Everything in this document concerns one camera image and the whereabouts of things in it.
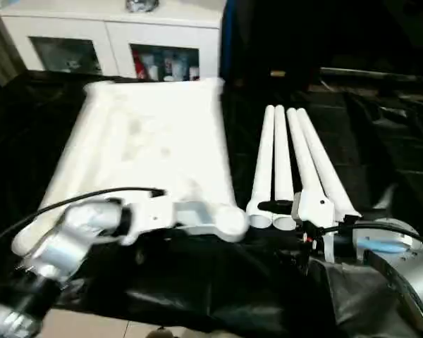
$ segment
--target white rod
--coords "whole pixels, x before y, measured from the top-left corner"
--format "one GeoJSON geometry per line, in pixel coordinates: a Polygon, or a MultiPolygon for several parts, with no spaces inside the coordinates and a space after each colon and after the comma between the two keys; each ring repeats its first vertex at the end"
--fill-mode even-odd
{"type": "MultiPolygon", "coordinates": [[[[294,195],[285,109],[277,106],[274,111],[274,198],[277,201],[293,202],[294,195]]],[[[291,215],[274,214],[273,225],[280,230],[296,228],[291,215]]]]}
{"type": "Polygon", "coordinates": [[[336,220],[343,221],[345,215],[360,217],[360,214],[351,204],[351,200],[338,178],[337,172],[318,137],[312,121],[310,121],[307,111],[300,108],[297,110],[297,116],[324,191],[327,197],[334,203],[336,220]]]}
{"type": "Polygon", "coordinates": [[[271,198],[271,170],[274,143],[274,107],[267,106],[260,136],[259,153],[255,166],[251,200],[246,212],[253,227],[265,228],[272,224],[272,213],[259,210],[258,204],[271,198]]]}
{"type": "Polygon", "coordinates": [[[298,162],[299,174],[301,177],[302,189],[323,193],[323,188],[318,178],[315,165],[310,155],[307,142],[299,124],[295,109],[287,110],[288,125],[290,126],[291,139],[295,150],[296,161],[298,162]]]}

